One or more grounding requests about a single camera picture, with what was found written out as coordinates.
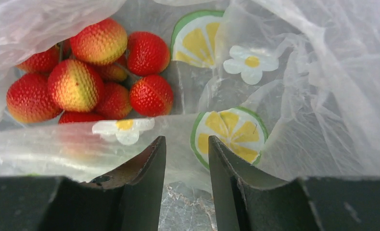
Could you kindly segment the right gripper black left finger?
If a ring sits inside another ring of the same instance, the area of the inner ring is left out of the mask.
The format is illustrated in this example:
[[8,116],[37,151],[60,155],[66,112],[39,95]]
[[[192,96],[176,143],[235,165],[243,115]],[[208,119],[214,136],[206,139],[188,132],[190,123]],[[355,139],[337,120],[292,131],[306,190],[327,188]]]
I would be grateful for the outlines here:
[[155,231],[166,140],[90,182],[65,176],[0,177],[0,231]]

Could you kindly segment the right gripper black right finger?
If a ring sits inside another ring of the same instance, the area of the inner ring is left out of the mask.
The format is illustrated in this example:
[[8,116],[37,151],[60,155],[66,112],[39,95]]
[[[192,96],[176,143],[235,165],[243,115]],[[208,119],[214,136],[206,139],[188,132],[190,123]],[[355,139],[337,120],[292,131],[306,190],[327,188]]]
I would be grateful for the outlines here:
[[209,168],[220,231],[380,231],[380,177],[267,174],[210,136]]

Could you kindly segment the clear plastic bag of fruits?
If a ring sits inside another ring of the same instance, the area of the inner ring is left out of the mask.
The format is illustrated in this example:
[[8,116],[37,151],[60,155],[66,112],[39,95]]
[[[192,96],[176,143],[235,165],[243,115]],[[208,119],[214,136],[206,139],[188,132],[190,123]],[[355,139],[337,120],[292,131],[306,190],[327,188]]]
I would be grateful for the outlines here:
[[[9,120],[14,66],[113,16],[127,30],[170,40],[195,10],[222,10],[213,63],[174,61],[165,76],[176,95],[133,145],[99,138],[91,123],[25,126]],[[380,0],[0,0],[0,175],[66,175],[89,181],[167,140],[165,183],[211,190],[190,146],[201,113],[241,106],[269,136],[256,166],[297,176],[380,176]]]

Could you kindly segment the red fake strawberry bunch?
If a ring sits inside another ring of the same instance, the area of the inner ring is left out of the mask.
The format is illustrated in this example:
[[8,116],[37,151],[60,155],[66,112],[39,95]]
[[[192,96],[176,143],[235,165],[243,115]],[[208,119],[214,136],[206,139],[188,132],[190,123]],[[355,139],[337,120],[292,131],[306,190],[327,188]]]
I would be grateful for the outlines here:
[[63,49],[54,45],[18,64],[24,75],[7,91],[7,110],[21,123],[57,116],[61,123],[119,120],[131,110],[167,115],[174,95],[161,72],[169,62],[161,37],[127,34],[107,18],[67,39]]

